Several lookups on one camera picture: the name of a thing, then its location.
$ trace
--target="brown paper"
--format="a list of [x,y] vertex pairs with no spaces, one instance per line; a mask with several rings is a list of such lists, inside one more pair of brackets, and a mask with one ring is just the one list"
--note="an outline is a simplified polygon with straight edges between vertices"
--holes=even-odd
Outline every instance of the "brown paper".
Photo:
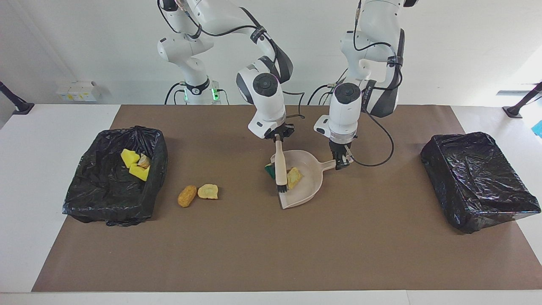
[[[287,291],[542,289],[542,269],[516,223],[462,235],[438,205],[419,153],[435,134],[463,133],[447,106],[399,106],[381,119],[391,161],[327,171],[310,202],[281,210],[264,171],[272,141],[247,129],[251,106],[122,106],[112,128],[164,132],[166,182],[154,215],[133,227],[70,217],[33,291]],[[289,107],[295,113],[296,107]],[[284,149],[331,159],[312,130],[327,107],[303,107]],[[385,159],[386,135],[365,115],[352,152]],[[187,185],[219,200],[177,205]]]

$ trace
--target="fried snack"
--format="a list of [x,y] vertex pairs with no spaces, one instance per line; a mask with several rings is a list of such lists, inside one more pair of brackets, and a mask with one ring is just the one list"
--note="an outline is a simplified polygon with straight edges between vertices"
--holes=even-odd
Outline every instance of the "fried snack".
[[218,186],[204,185],[198,189],[198,196],[201,199],[218,199]]
[[151,166],[151,159],[144,154],[141,154],[141,158],[139,159],[137,166],[147,168]]
[[286,177],[288,178],[288,189],[293,189],[301,180],[301,178],[303,178],[303,175],[297,167],[292,167]]
[[184,190],[177,197],[177,203],[182,207],[189,207],[192,203],[192,200],[196,197],[198,188],[193,185],[189,185],[184,188]]

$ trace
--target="dustpan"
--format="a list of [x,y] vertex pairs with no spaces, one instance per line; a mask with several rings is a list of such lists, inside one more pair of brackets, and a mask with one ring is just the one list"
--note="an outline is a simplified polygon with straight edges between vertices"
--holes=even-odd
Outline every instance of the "dustpan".
[[280,205],[283,209],[302,205],[312,199],[320,190],[324,180],[324,172],[335,168],[335,160],[321,163],[310,152],[304,150],[288,150],[284,152],[286,168],[297,167],[303,178],[294,189],[279,193]]

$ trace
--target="dustpan handle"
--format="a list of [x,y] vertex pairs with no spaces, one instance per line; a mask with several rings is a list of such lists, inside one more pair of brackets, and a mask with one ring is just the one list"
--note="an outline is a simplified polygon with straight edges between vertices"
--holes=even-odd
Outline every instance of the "dustpan handle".
[[334,169],[335,168],[335,160],[327,161],[325,163],[320,163],[320,168],[322,169],[322,171],[327,171],[327,170],[330,170],[330,169]]

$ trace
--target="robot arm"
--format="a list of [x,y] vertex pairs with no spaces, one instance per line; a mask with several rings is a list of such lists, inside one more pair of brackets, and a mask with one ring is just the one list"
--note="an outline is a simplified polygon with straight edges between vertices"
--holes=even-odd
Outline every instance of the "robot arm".
[[212,104],[215,100],[211,80],[207,75],[205,64],[194,58],[214,46],[212,37],[199,36],[197,26],[188,18],[175,0],[158,0],[162,15],[178,37],[165,37],[158,42],[158,53],[171,63],[177,65],[184,75],[186,97],[190,104]]
[[[359,29],[356,26],[355,33],[349,31],[341,40],[341,51],[349,63],[346,81],[359,83],[365,90],[364,109],[380,118],[394,112],[402,80],[404,31],[398,22],[401,5],[401,1],[367,0],[363,11],[358,6]],[[370,61],[386,63],[383,82],[370,79]]]
[[[341,40],[341,51],[349,63],[348,75],[333,92],[330,114],[320,117],[314,126],[316,132],[330,139],[337,170],[350,165],[348,150],[357,137],[360,112],[385,117],[395,110],[404,49],[404,31],[397,16],[402,6],[411,7],[417,1],[367,0],[363,11],[360,1],[356,30],[348,31]],[[383,82],[370,79],[368,61],[386,63]]]
[[230,33],[250,37],[264,54],[241,69],[237,87],[246,102],[256,106],[256,114],[248,128],[259,138],[283,139],[293,132],[287,125],[286,108],[280,84],[292,76],[293,65],[286,53],[270,38],[265,28],[245,8],[228,0],[186,0],[201,31],[211,36]]

